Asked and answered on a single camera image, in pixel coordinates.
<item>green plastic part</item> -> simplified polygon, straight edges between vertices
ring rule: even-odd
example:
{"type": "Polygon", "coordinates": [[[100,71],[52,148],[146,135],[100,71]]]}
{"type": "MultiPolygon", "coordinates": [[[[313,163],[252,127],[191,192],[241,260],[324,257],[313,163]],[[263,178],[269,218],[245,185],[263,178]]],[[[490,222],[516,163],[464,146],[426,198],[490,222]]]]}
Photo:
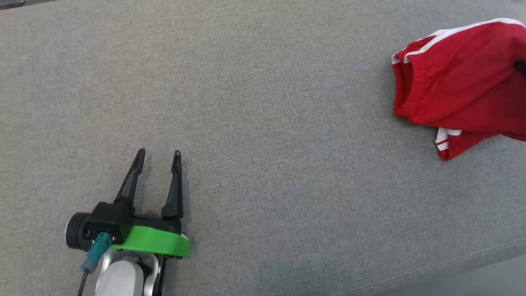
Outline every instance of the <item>green plastic part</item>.
{"type": "Polygon", "coordinates": [[[123,244],[112,244],[112,248],[178,257],[190,255],[190,242],[179,234],[137,225],[123,244]]]}

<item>cable connector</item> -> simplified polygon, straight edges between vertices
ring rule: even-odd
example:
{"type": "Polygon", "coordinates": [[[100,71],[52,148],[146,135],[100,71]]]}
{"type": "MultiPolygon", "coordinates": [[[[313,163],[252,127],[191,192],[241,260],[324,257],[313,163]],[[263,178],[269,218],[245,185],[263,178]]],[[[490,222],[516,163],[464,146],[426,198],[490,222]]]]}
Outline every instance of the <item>cable connector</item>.
{"type": "Polygon", "coordinates": [[[87,258],[84,260],[84,263],[81,265],[82,271],[87,270],[89,274],[92,274],[95,269],[97,268],[98,262],[101,259],[101,257],[106,253],[106,251],[109,249],[109,246],[112,244],[112,237],[106,233],[101,232],[97,236],[97,239],[89,248],[87,252],[87,258]]]}

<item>red garment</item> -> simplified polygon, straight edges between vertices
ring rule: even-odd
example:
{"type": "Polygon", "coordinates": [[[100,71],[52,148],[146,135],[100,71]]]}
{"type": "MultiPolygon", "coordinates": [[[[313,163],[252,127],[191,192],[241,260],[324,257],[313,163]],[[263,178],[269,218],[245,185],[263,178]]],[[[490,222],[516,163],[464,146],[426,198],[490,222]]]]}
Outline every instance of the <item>red garment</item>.
{"type": "Polygon", "coordinates": [[[526,141],[526,28],[498,18],[436,31],[395,53],[395,114],[439,127],[451,160],[498,134],[526,141]]]}

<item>gray couch cushion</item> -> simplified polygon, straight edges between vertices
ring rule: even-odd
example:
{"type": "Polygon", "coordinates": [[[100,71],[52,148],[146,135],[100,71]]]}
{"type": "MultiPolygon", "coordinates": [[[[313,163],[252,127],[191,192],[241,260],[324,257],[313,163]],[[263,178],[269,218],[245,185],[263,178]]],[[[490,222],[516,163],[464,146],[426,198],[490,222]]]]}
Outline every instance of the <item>gray couch cushion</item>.
{"type": "MultiPolygon", "coordinates": [[[[517,17],[482,1],[63,0],[1,12],[2,295],[75,293],[74,212],[184,160],[191,256],[165,295],[369,295],[526,252],[526,144],[452,162],[392,115],[390,55],[517,17]]],[[[88,278],[86,294],[96,277],[88,278]]]]}

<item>stitching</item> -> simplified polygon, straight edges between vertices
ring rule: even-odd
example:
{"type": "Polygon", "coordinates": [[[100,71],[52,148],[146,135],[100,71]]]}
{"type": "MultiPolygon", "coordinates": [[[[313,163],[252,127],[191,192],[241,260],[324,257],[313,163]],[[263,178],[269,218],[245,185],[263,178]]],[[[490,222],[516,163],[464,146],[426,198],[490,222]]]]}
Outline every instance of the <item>stitching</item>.
{"type": "Polygon", "coordinates": [[[444,265],[448,265],[448,264],[452,264],[452,263],[456,263],[456,262],[462,262],[462,261],[465,261],[465,260],[468,260],[468,259],[476,258],[476,257],[482,256],[482,255],[485,255],[485,254],[489,253],[490,251],[494,251],[494,250],[496,251],[496,250],[499,250],[499,249],[505,249],[503,247],[506,246],[506,248],[508,248],[508,247],[510,247],[512,245],[519,244],[519,243],[524,242],[524,241],[526,241],[526,238],[514,240],[514,241],[507,242],[505,244],[501,244],[501,245],[497,245],[497,246],[492,246],[492,247],[484,249],[484,250],[480,250],[480,251],[473,252],[473,253],[470,253],[470,254],[467,254],[467,255],[464,255],[464,256],[461,256],[461,257],[457,257],[457,258],[448,260],[448,261],[443,261],[443,262],[439,262],[439,263],[436,263],[436,264],[433,264],[433,265],[429,265],[429,266],[426,266],[426,267],[423,267],[423,268],[419,268],[419,269],[416,269],[416,270],[413,270],[413,271],[410,271],[410,272],[407,272],[407,273],[404,273],[404,274],[397,275],[395,277],[391,277],[391,278],[387,278],[387,279],[384,279],[384,280],[381,280],[381,281],[377,281],[377,282],[373,282],[373,283],[370,283],[370,284],[366,284],[366,285],[363,285],[363,286],[360,286],[360,287],[357,287],[357,288],[354,288],[354,289],[351,289],[351,290],[338,292],[338,293],[332,294],[332,296],[341,295],[341,294],[345,294],[345,293],[359,292],[359,291],[363,291],[363,290],[370,290],[370,289],[373,289],[373,288],[376,288],[376,287],[379,287],[379,286],[382,286],[382,285],[385,285],[385,284],[388,284],[388,283],[391,283],[391,282],[396,282],[396,281],[402,280],[403,278],[407,277],[410,274],[411,274],[411,277],[412,277],[412,276],[415,276],[417,274],[424,273],[426,271],[437,269],[437,268],[442,267],[444,265]]]}

